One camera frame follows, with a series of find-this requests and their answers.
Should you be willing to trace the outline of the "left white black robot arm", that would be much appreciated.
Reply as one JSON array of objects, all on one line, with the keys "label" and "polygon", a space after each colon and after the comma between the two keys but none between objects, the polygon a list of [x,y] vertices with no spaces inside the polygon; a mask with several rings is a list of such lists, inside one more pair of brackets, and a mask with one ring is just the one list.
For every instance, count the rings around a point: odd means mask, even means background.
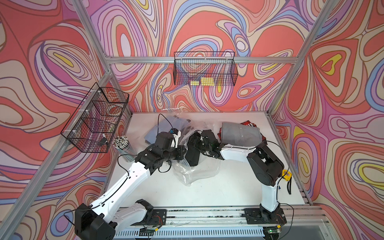
[{"label": "left white black robot arm", "polygon": [[89,206],[81,204],[74,214],[74,232],[82,240],[111,240],[117,232],[138,224],[160,226],[163,221],[154,207],[141,199],[121,210],[122,203],[164,162],[182,160],[186,149],[180,146],[180,130],[171,129],[156,136],[154,144],[135,156],[126,173]]}]

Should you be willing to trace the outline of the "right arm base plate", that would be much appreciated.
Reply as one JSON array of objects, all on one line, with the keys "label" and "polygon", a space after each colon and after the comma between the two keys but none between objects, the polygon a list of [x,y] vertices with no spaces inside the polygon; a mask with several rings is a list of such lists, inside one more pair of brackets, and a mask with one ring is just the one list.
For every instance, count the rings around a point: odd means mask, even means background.
[{"label": "right arm base plate", "polygon": [[287,219],[283,209],[278,206],[273,212],[269,212],[263,207],[244,209],[241,217],[246,218],[248,225],[285,225]]}]

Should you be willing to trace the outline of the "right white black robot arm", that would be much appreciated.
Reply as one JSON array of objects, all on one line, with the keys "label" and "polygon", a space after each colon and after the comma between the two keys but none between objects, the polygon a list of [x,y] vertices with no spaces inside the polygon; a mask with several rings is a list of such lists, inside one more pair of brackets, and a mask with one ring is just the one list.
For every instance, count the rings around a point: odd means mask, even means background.
[{"label": "right white black robot arm", "polygon": [[220,143],[211,130],[195,131],[188,140],[186,160],[198,164],[200,155],[219,160],[233,160],[250,164],[256,178],[262,184],[262,210],[273,213],[280,208],[278,180],[283,176],[285,165],[262,139],[255,147],[239,147]]}]

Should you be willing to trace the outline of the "black button shirt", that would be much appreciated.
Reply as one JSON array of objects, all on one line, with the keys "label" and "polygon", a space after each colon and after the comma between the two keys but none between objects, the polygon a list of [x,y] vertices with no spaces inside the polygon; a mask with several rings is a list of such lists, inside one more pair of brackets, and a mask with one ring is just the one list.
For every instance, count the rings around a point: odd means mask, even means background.
[{"label": "black button shirt", "polygon": [[200,133],[193,133],[188,140],[187,143],[187,153],[185,155],[185,159],[189,163],[191,167],[195,167],[199,163],[200,153],[202,150],[202,140]]}]

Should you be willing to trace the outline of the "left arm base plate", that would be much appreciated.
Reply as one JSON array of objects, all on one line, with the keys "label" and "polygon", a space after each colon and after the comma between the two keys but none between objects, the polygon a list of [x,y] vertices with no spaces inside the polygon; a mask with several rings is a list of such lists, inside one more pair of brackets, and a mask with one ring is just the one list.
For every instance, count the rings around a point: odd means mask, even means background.
[{"label": "left arm base plate", "polygon": [[134,223],[132,226],[163,226],[166,224],[167,210],[166,209],[154,209],[147,213],[141,222]]}]

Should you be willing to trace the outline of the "clear plastic vacuum bag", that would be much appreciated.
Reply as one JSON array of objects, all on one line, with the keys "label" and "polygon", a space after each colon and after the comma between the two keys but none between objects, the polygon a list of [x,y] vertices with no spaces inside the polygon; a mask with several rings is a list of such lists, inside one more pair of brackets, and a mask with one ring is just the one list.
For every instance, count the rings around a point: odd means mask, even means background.
[{"label": "clear plastic vacuum bag", "polygon": [[178,144],[185,150],[182,160],[172,160],[172,168],[177,179],[185,186],[216,176],[221,167],[220,141],[214,133],[215,124],[192,119],[185,113],[166,115],[145,135],[145,141],[153,144],[157,133],[167,132],[171,127],[181,131]]}]

